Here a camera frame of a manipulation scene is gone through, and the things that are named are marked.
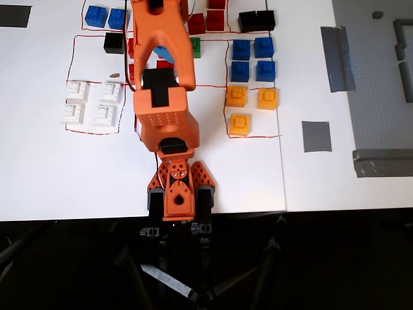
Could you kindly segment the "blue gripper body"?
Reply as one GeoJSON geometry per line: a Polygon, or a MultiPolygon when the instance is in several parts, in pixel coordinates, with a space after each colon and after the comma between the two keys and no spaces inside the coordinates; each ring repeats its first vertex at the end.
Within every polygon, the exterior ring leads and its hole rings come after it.
{"type": "Polygon", "coordinates": [[[165,59],[169,63],[175,63],[174,58],[168,51],[166,47],[163,46],[157,46],[153,51],[162,59],[165,59]]]}

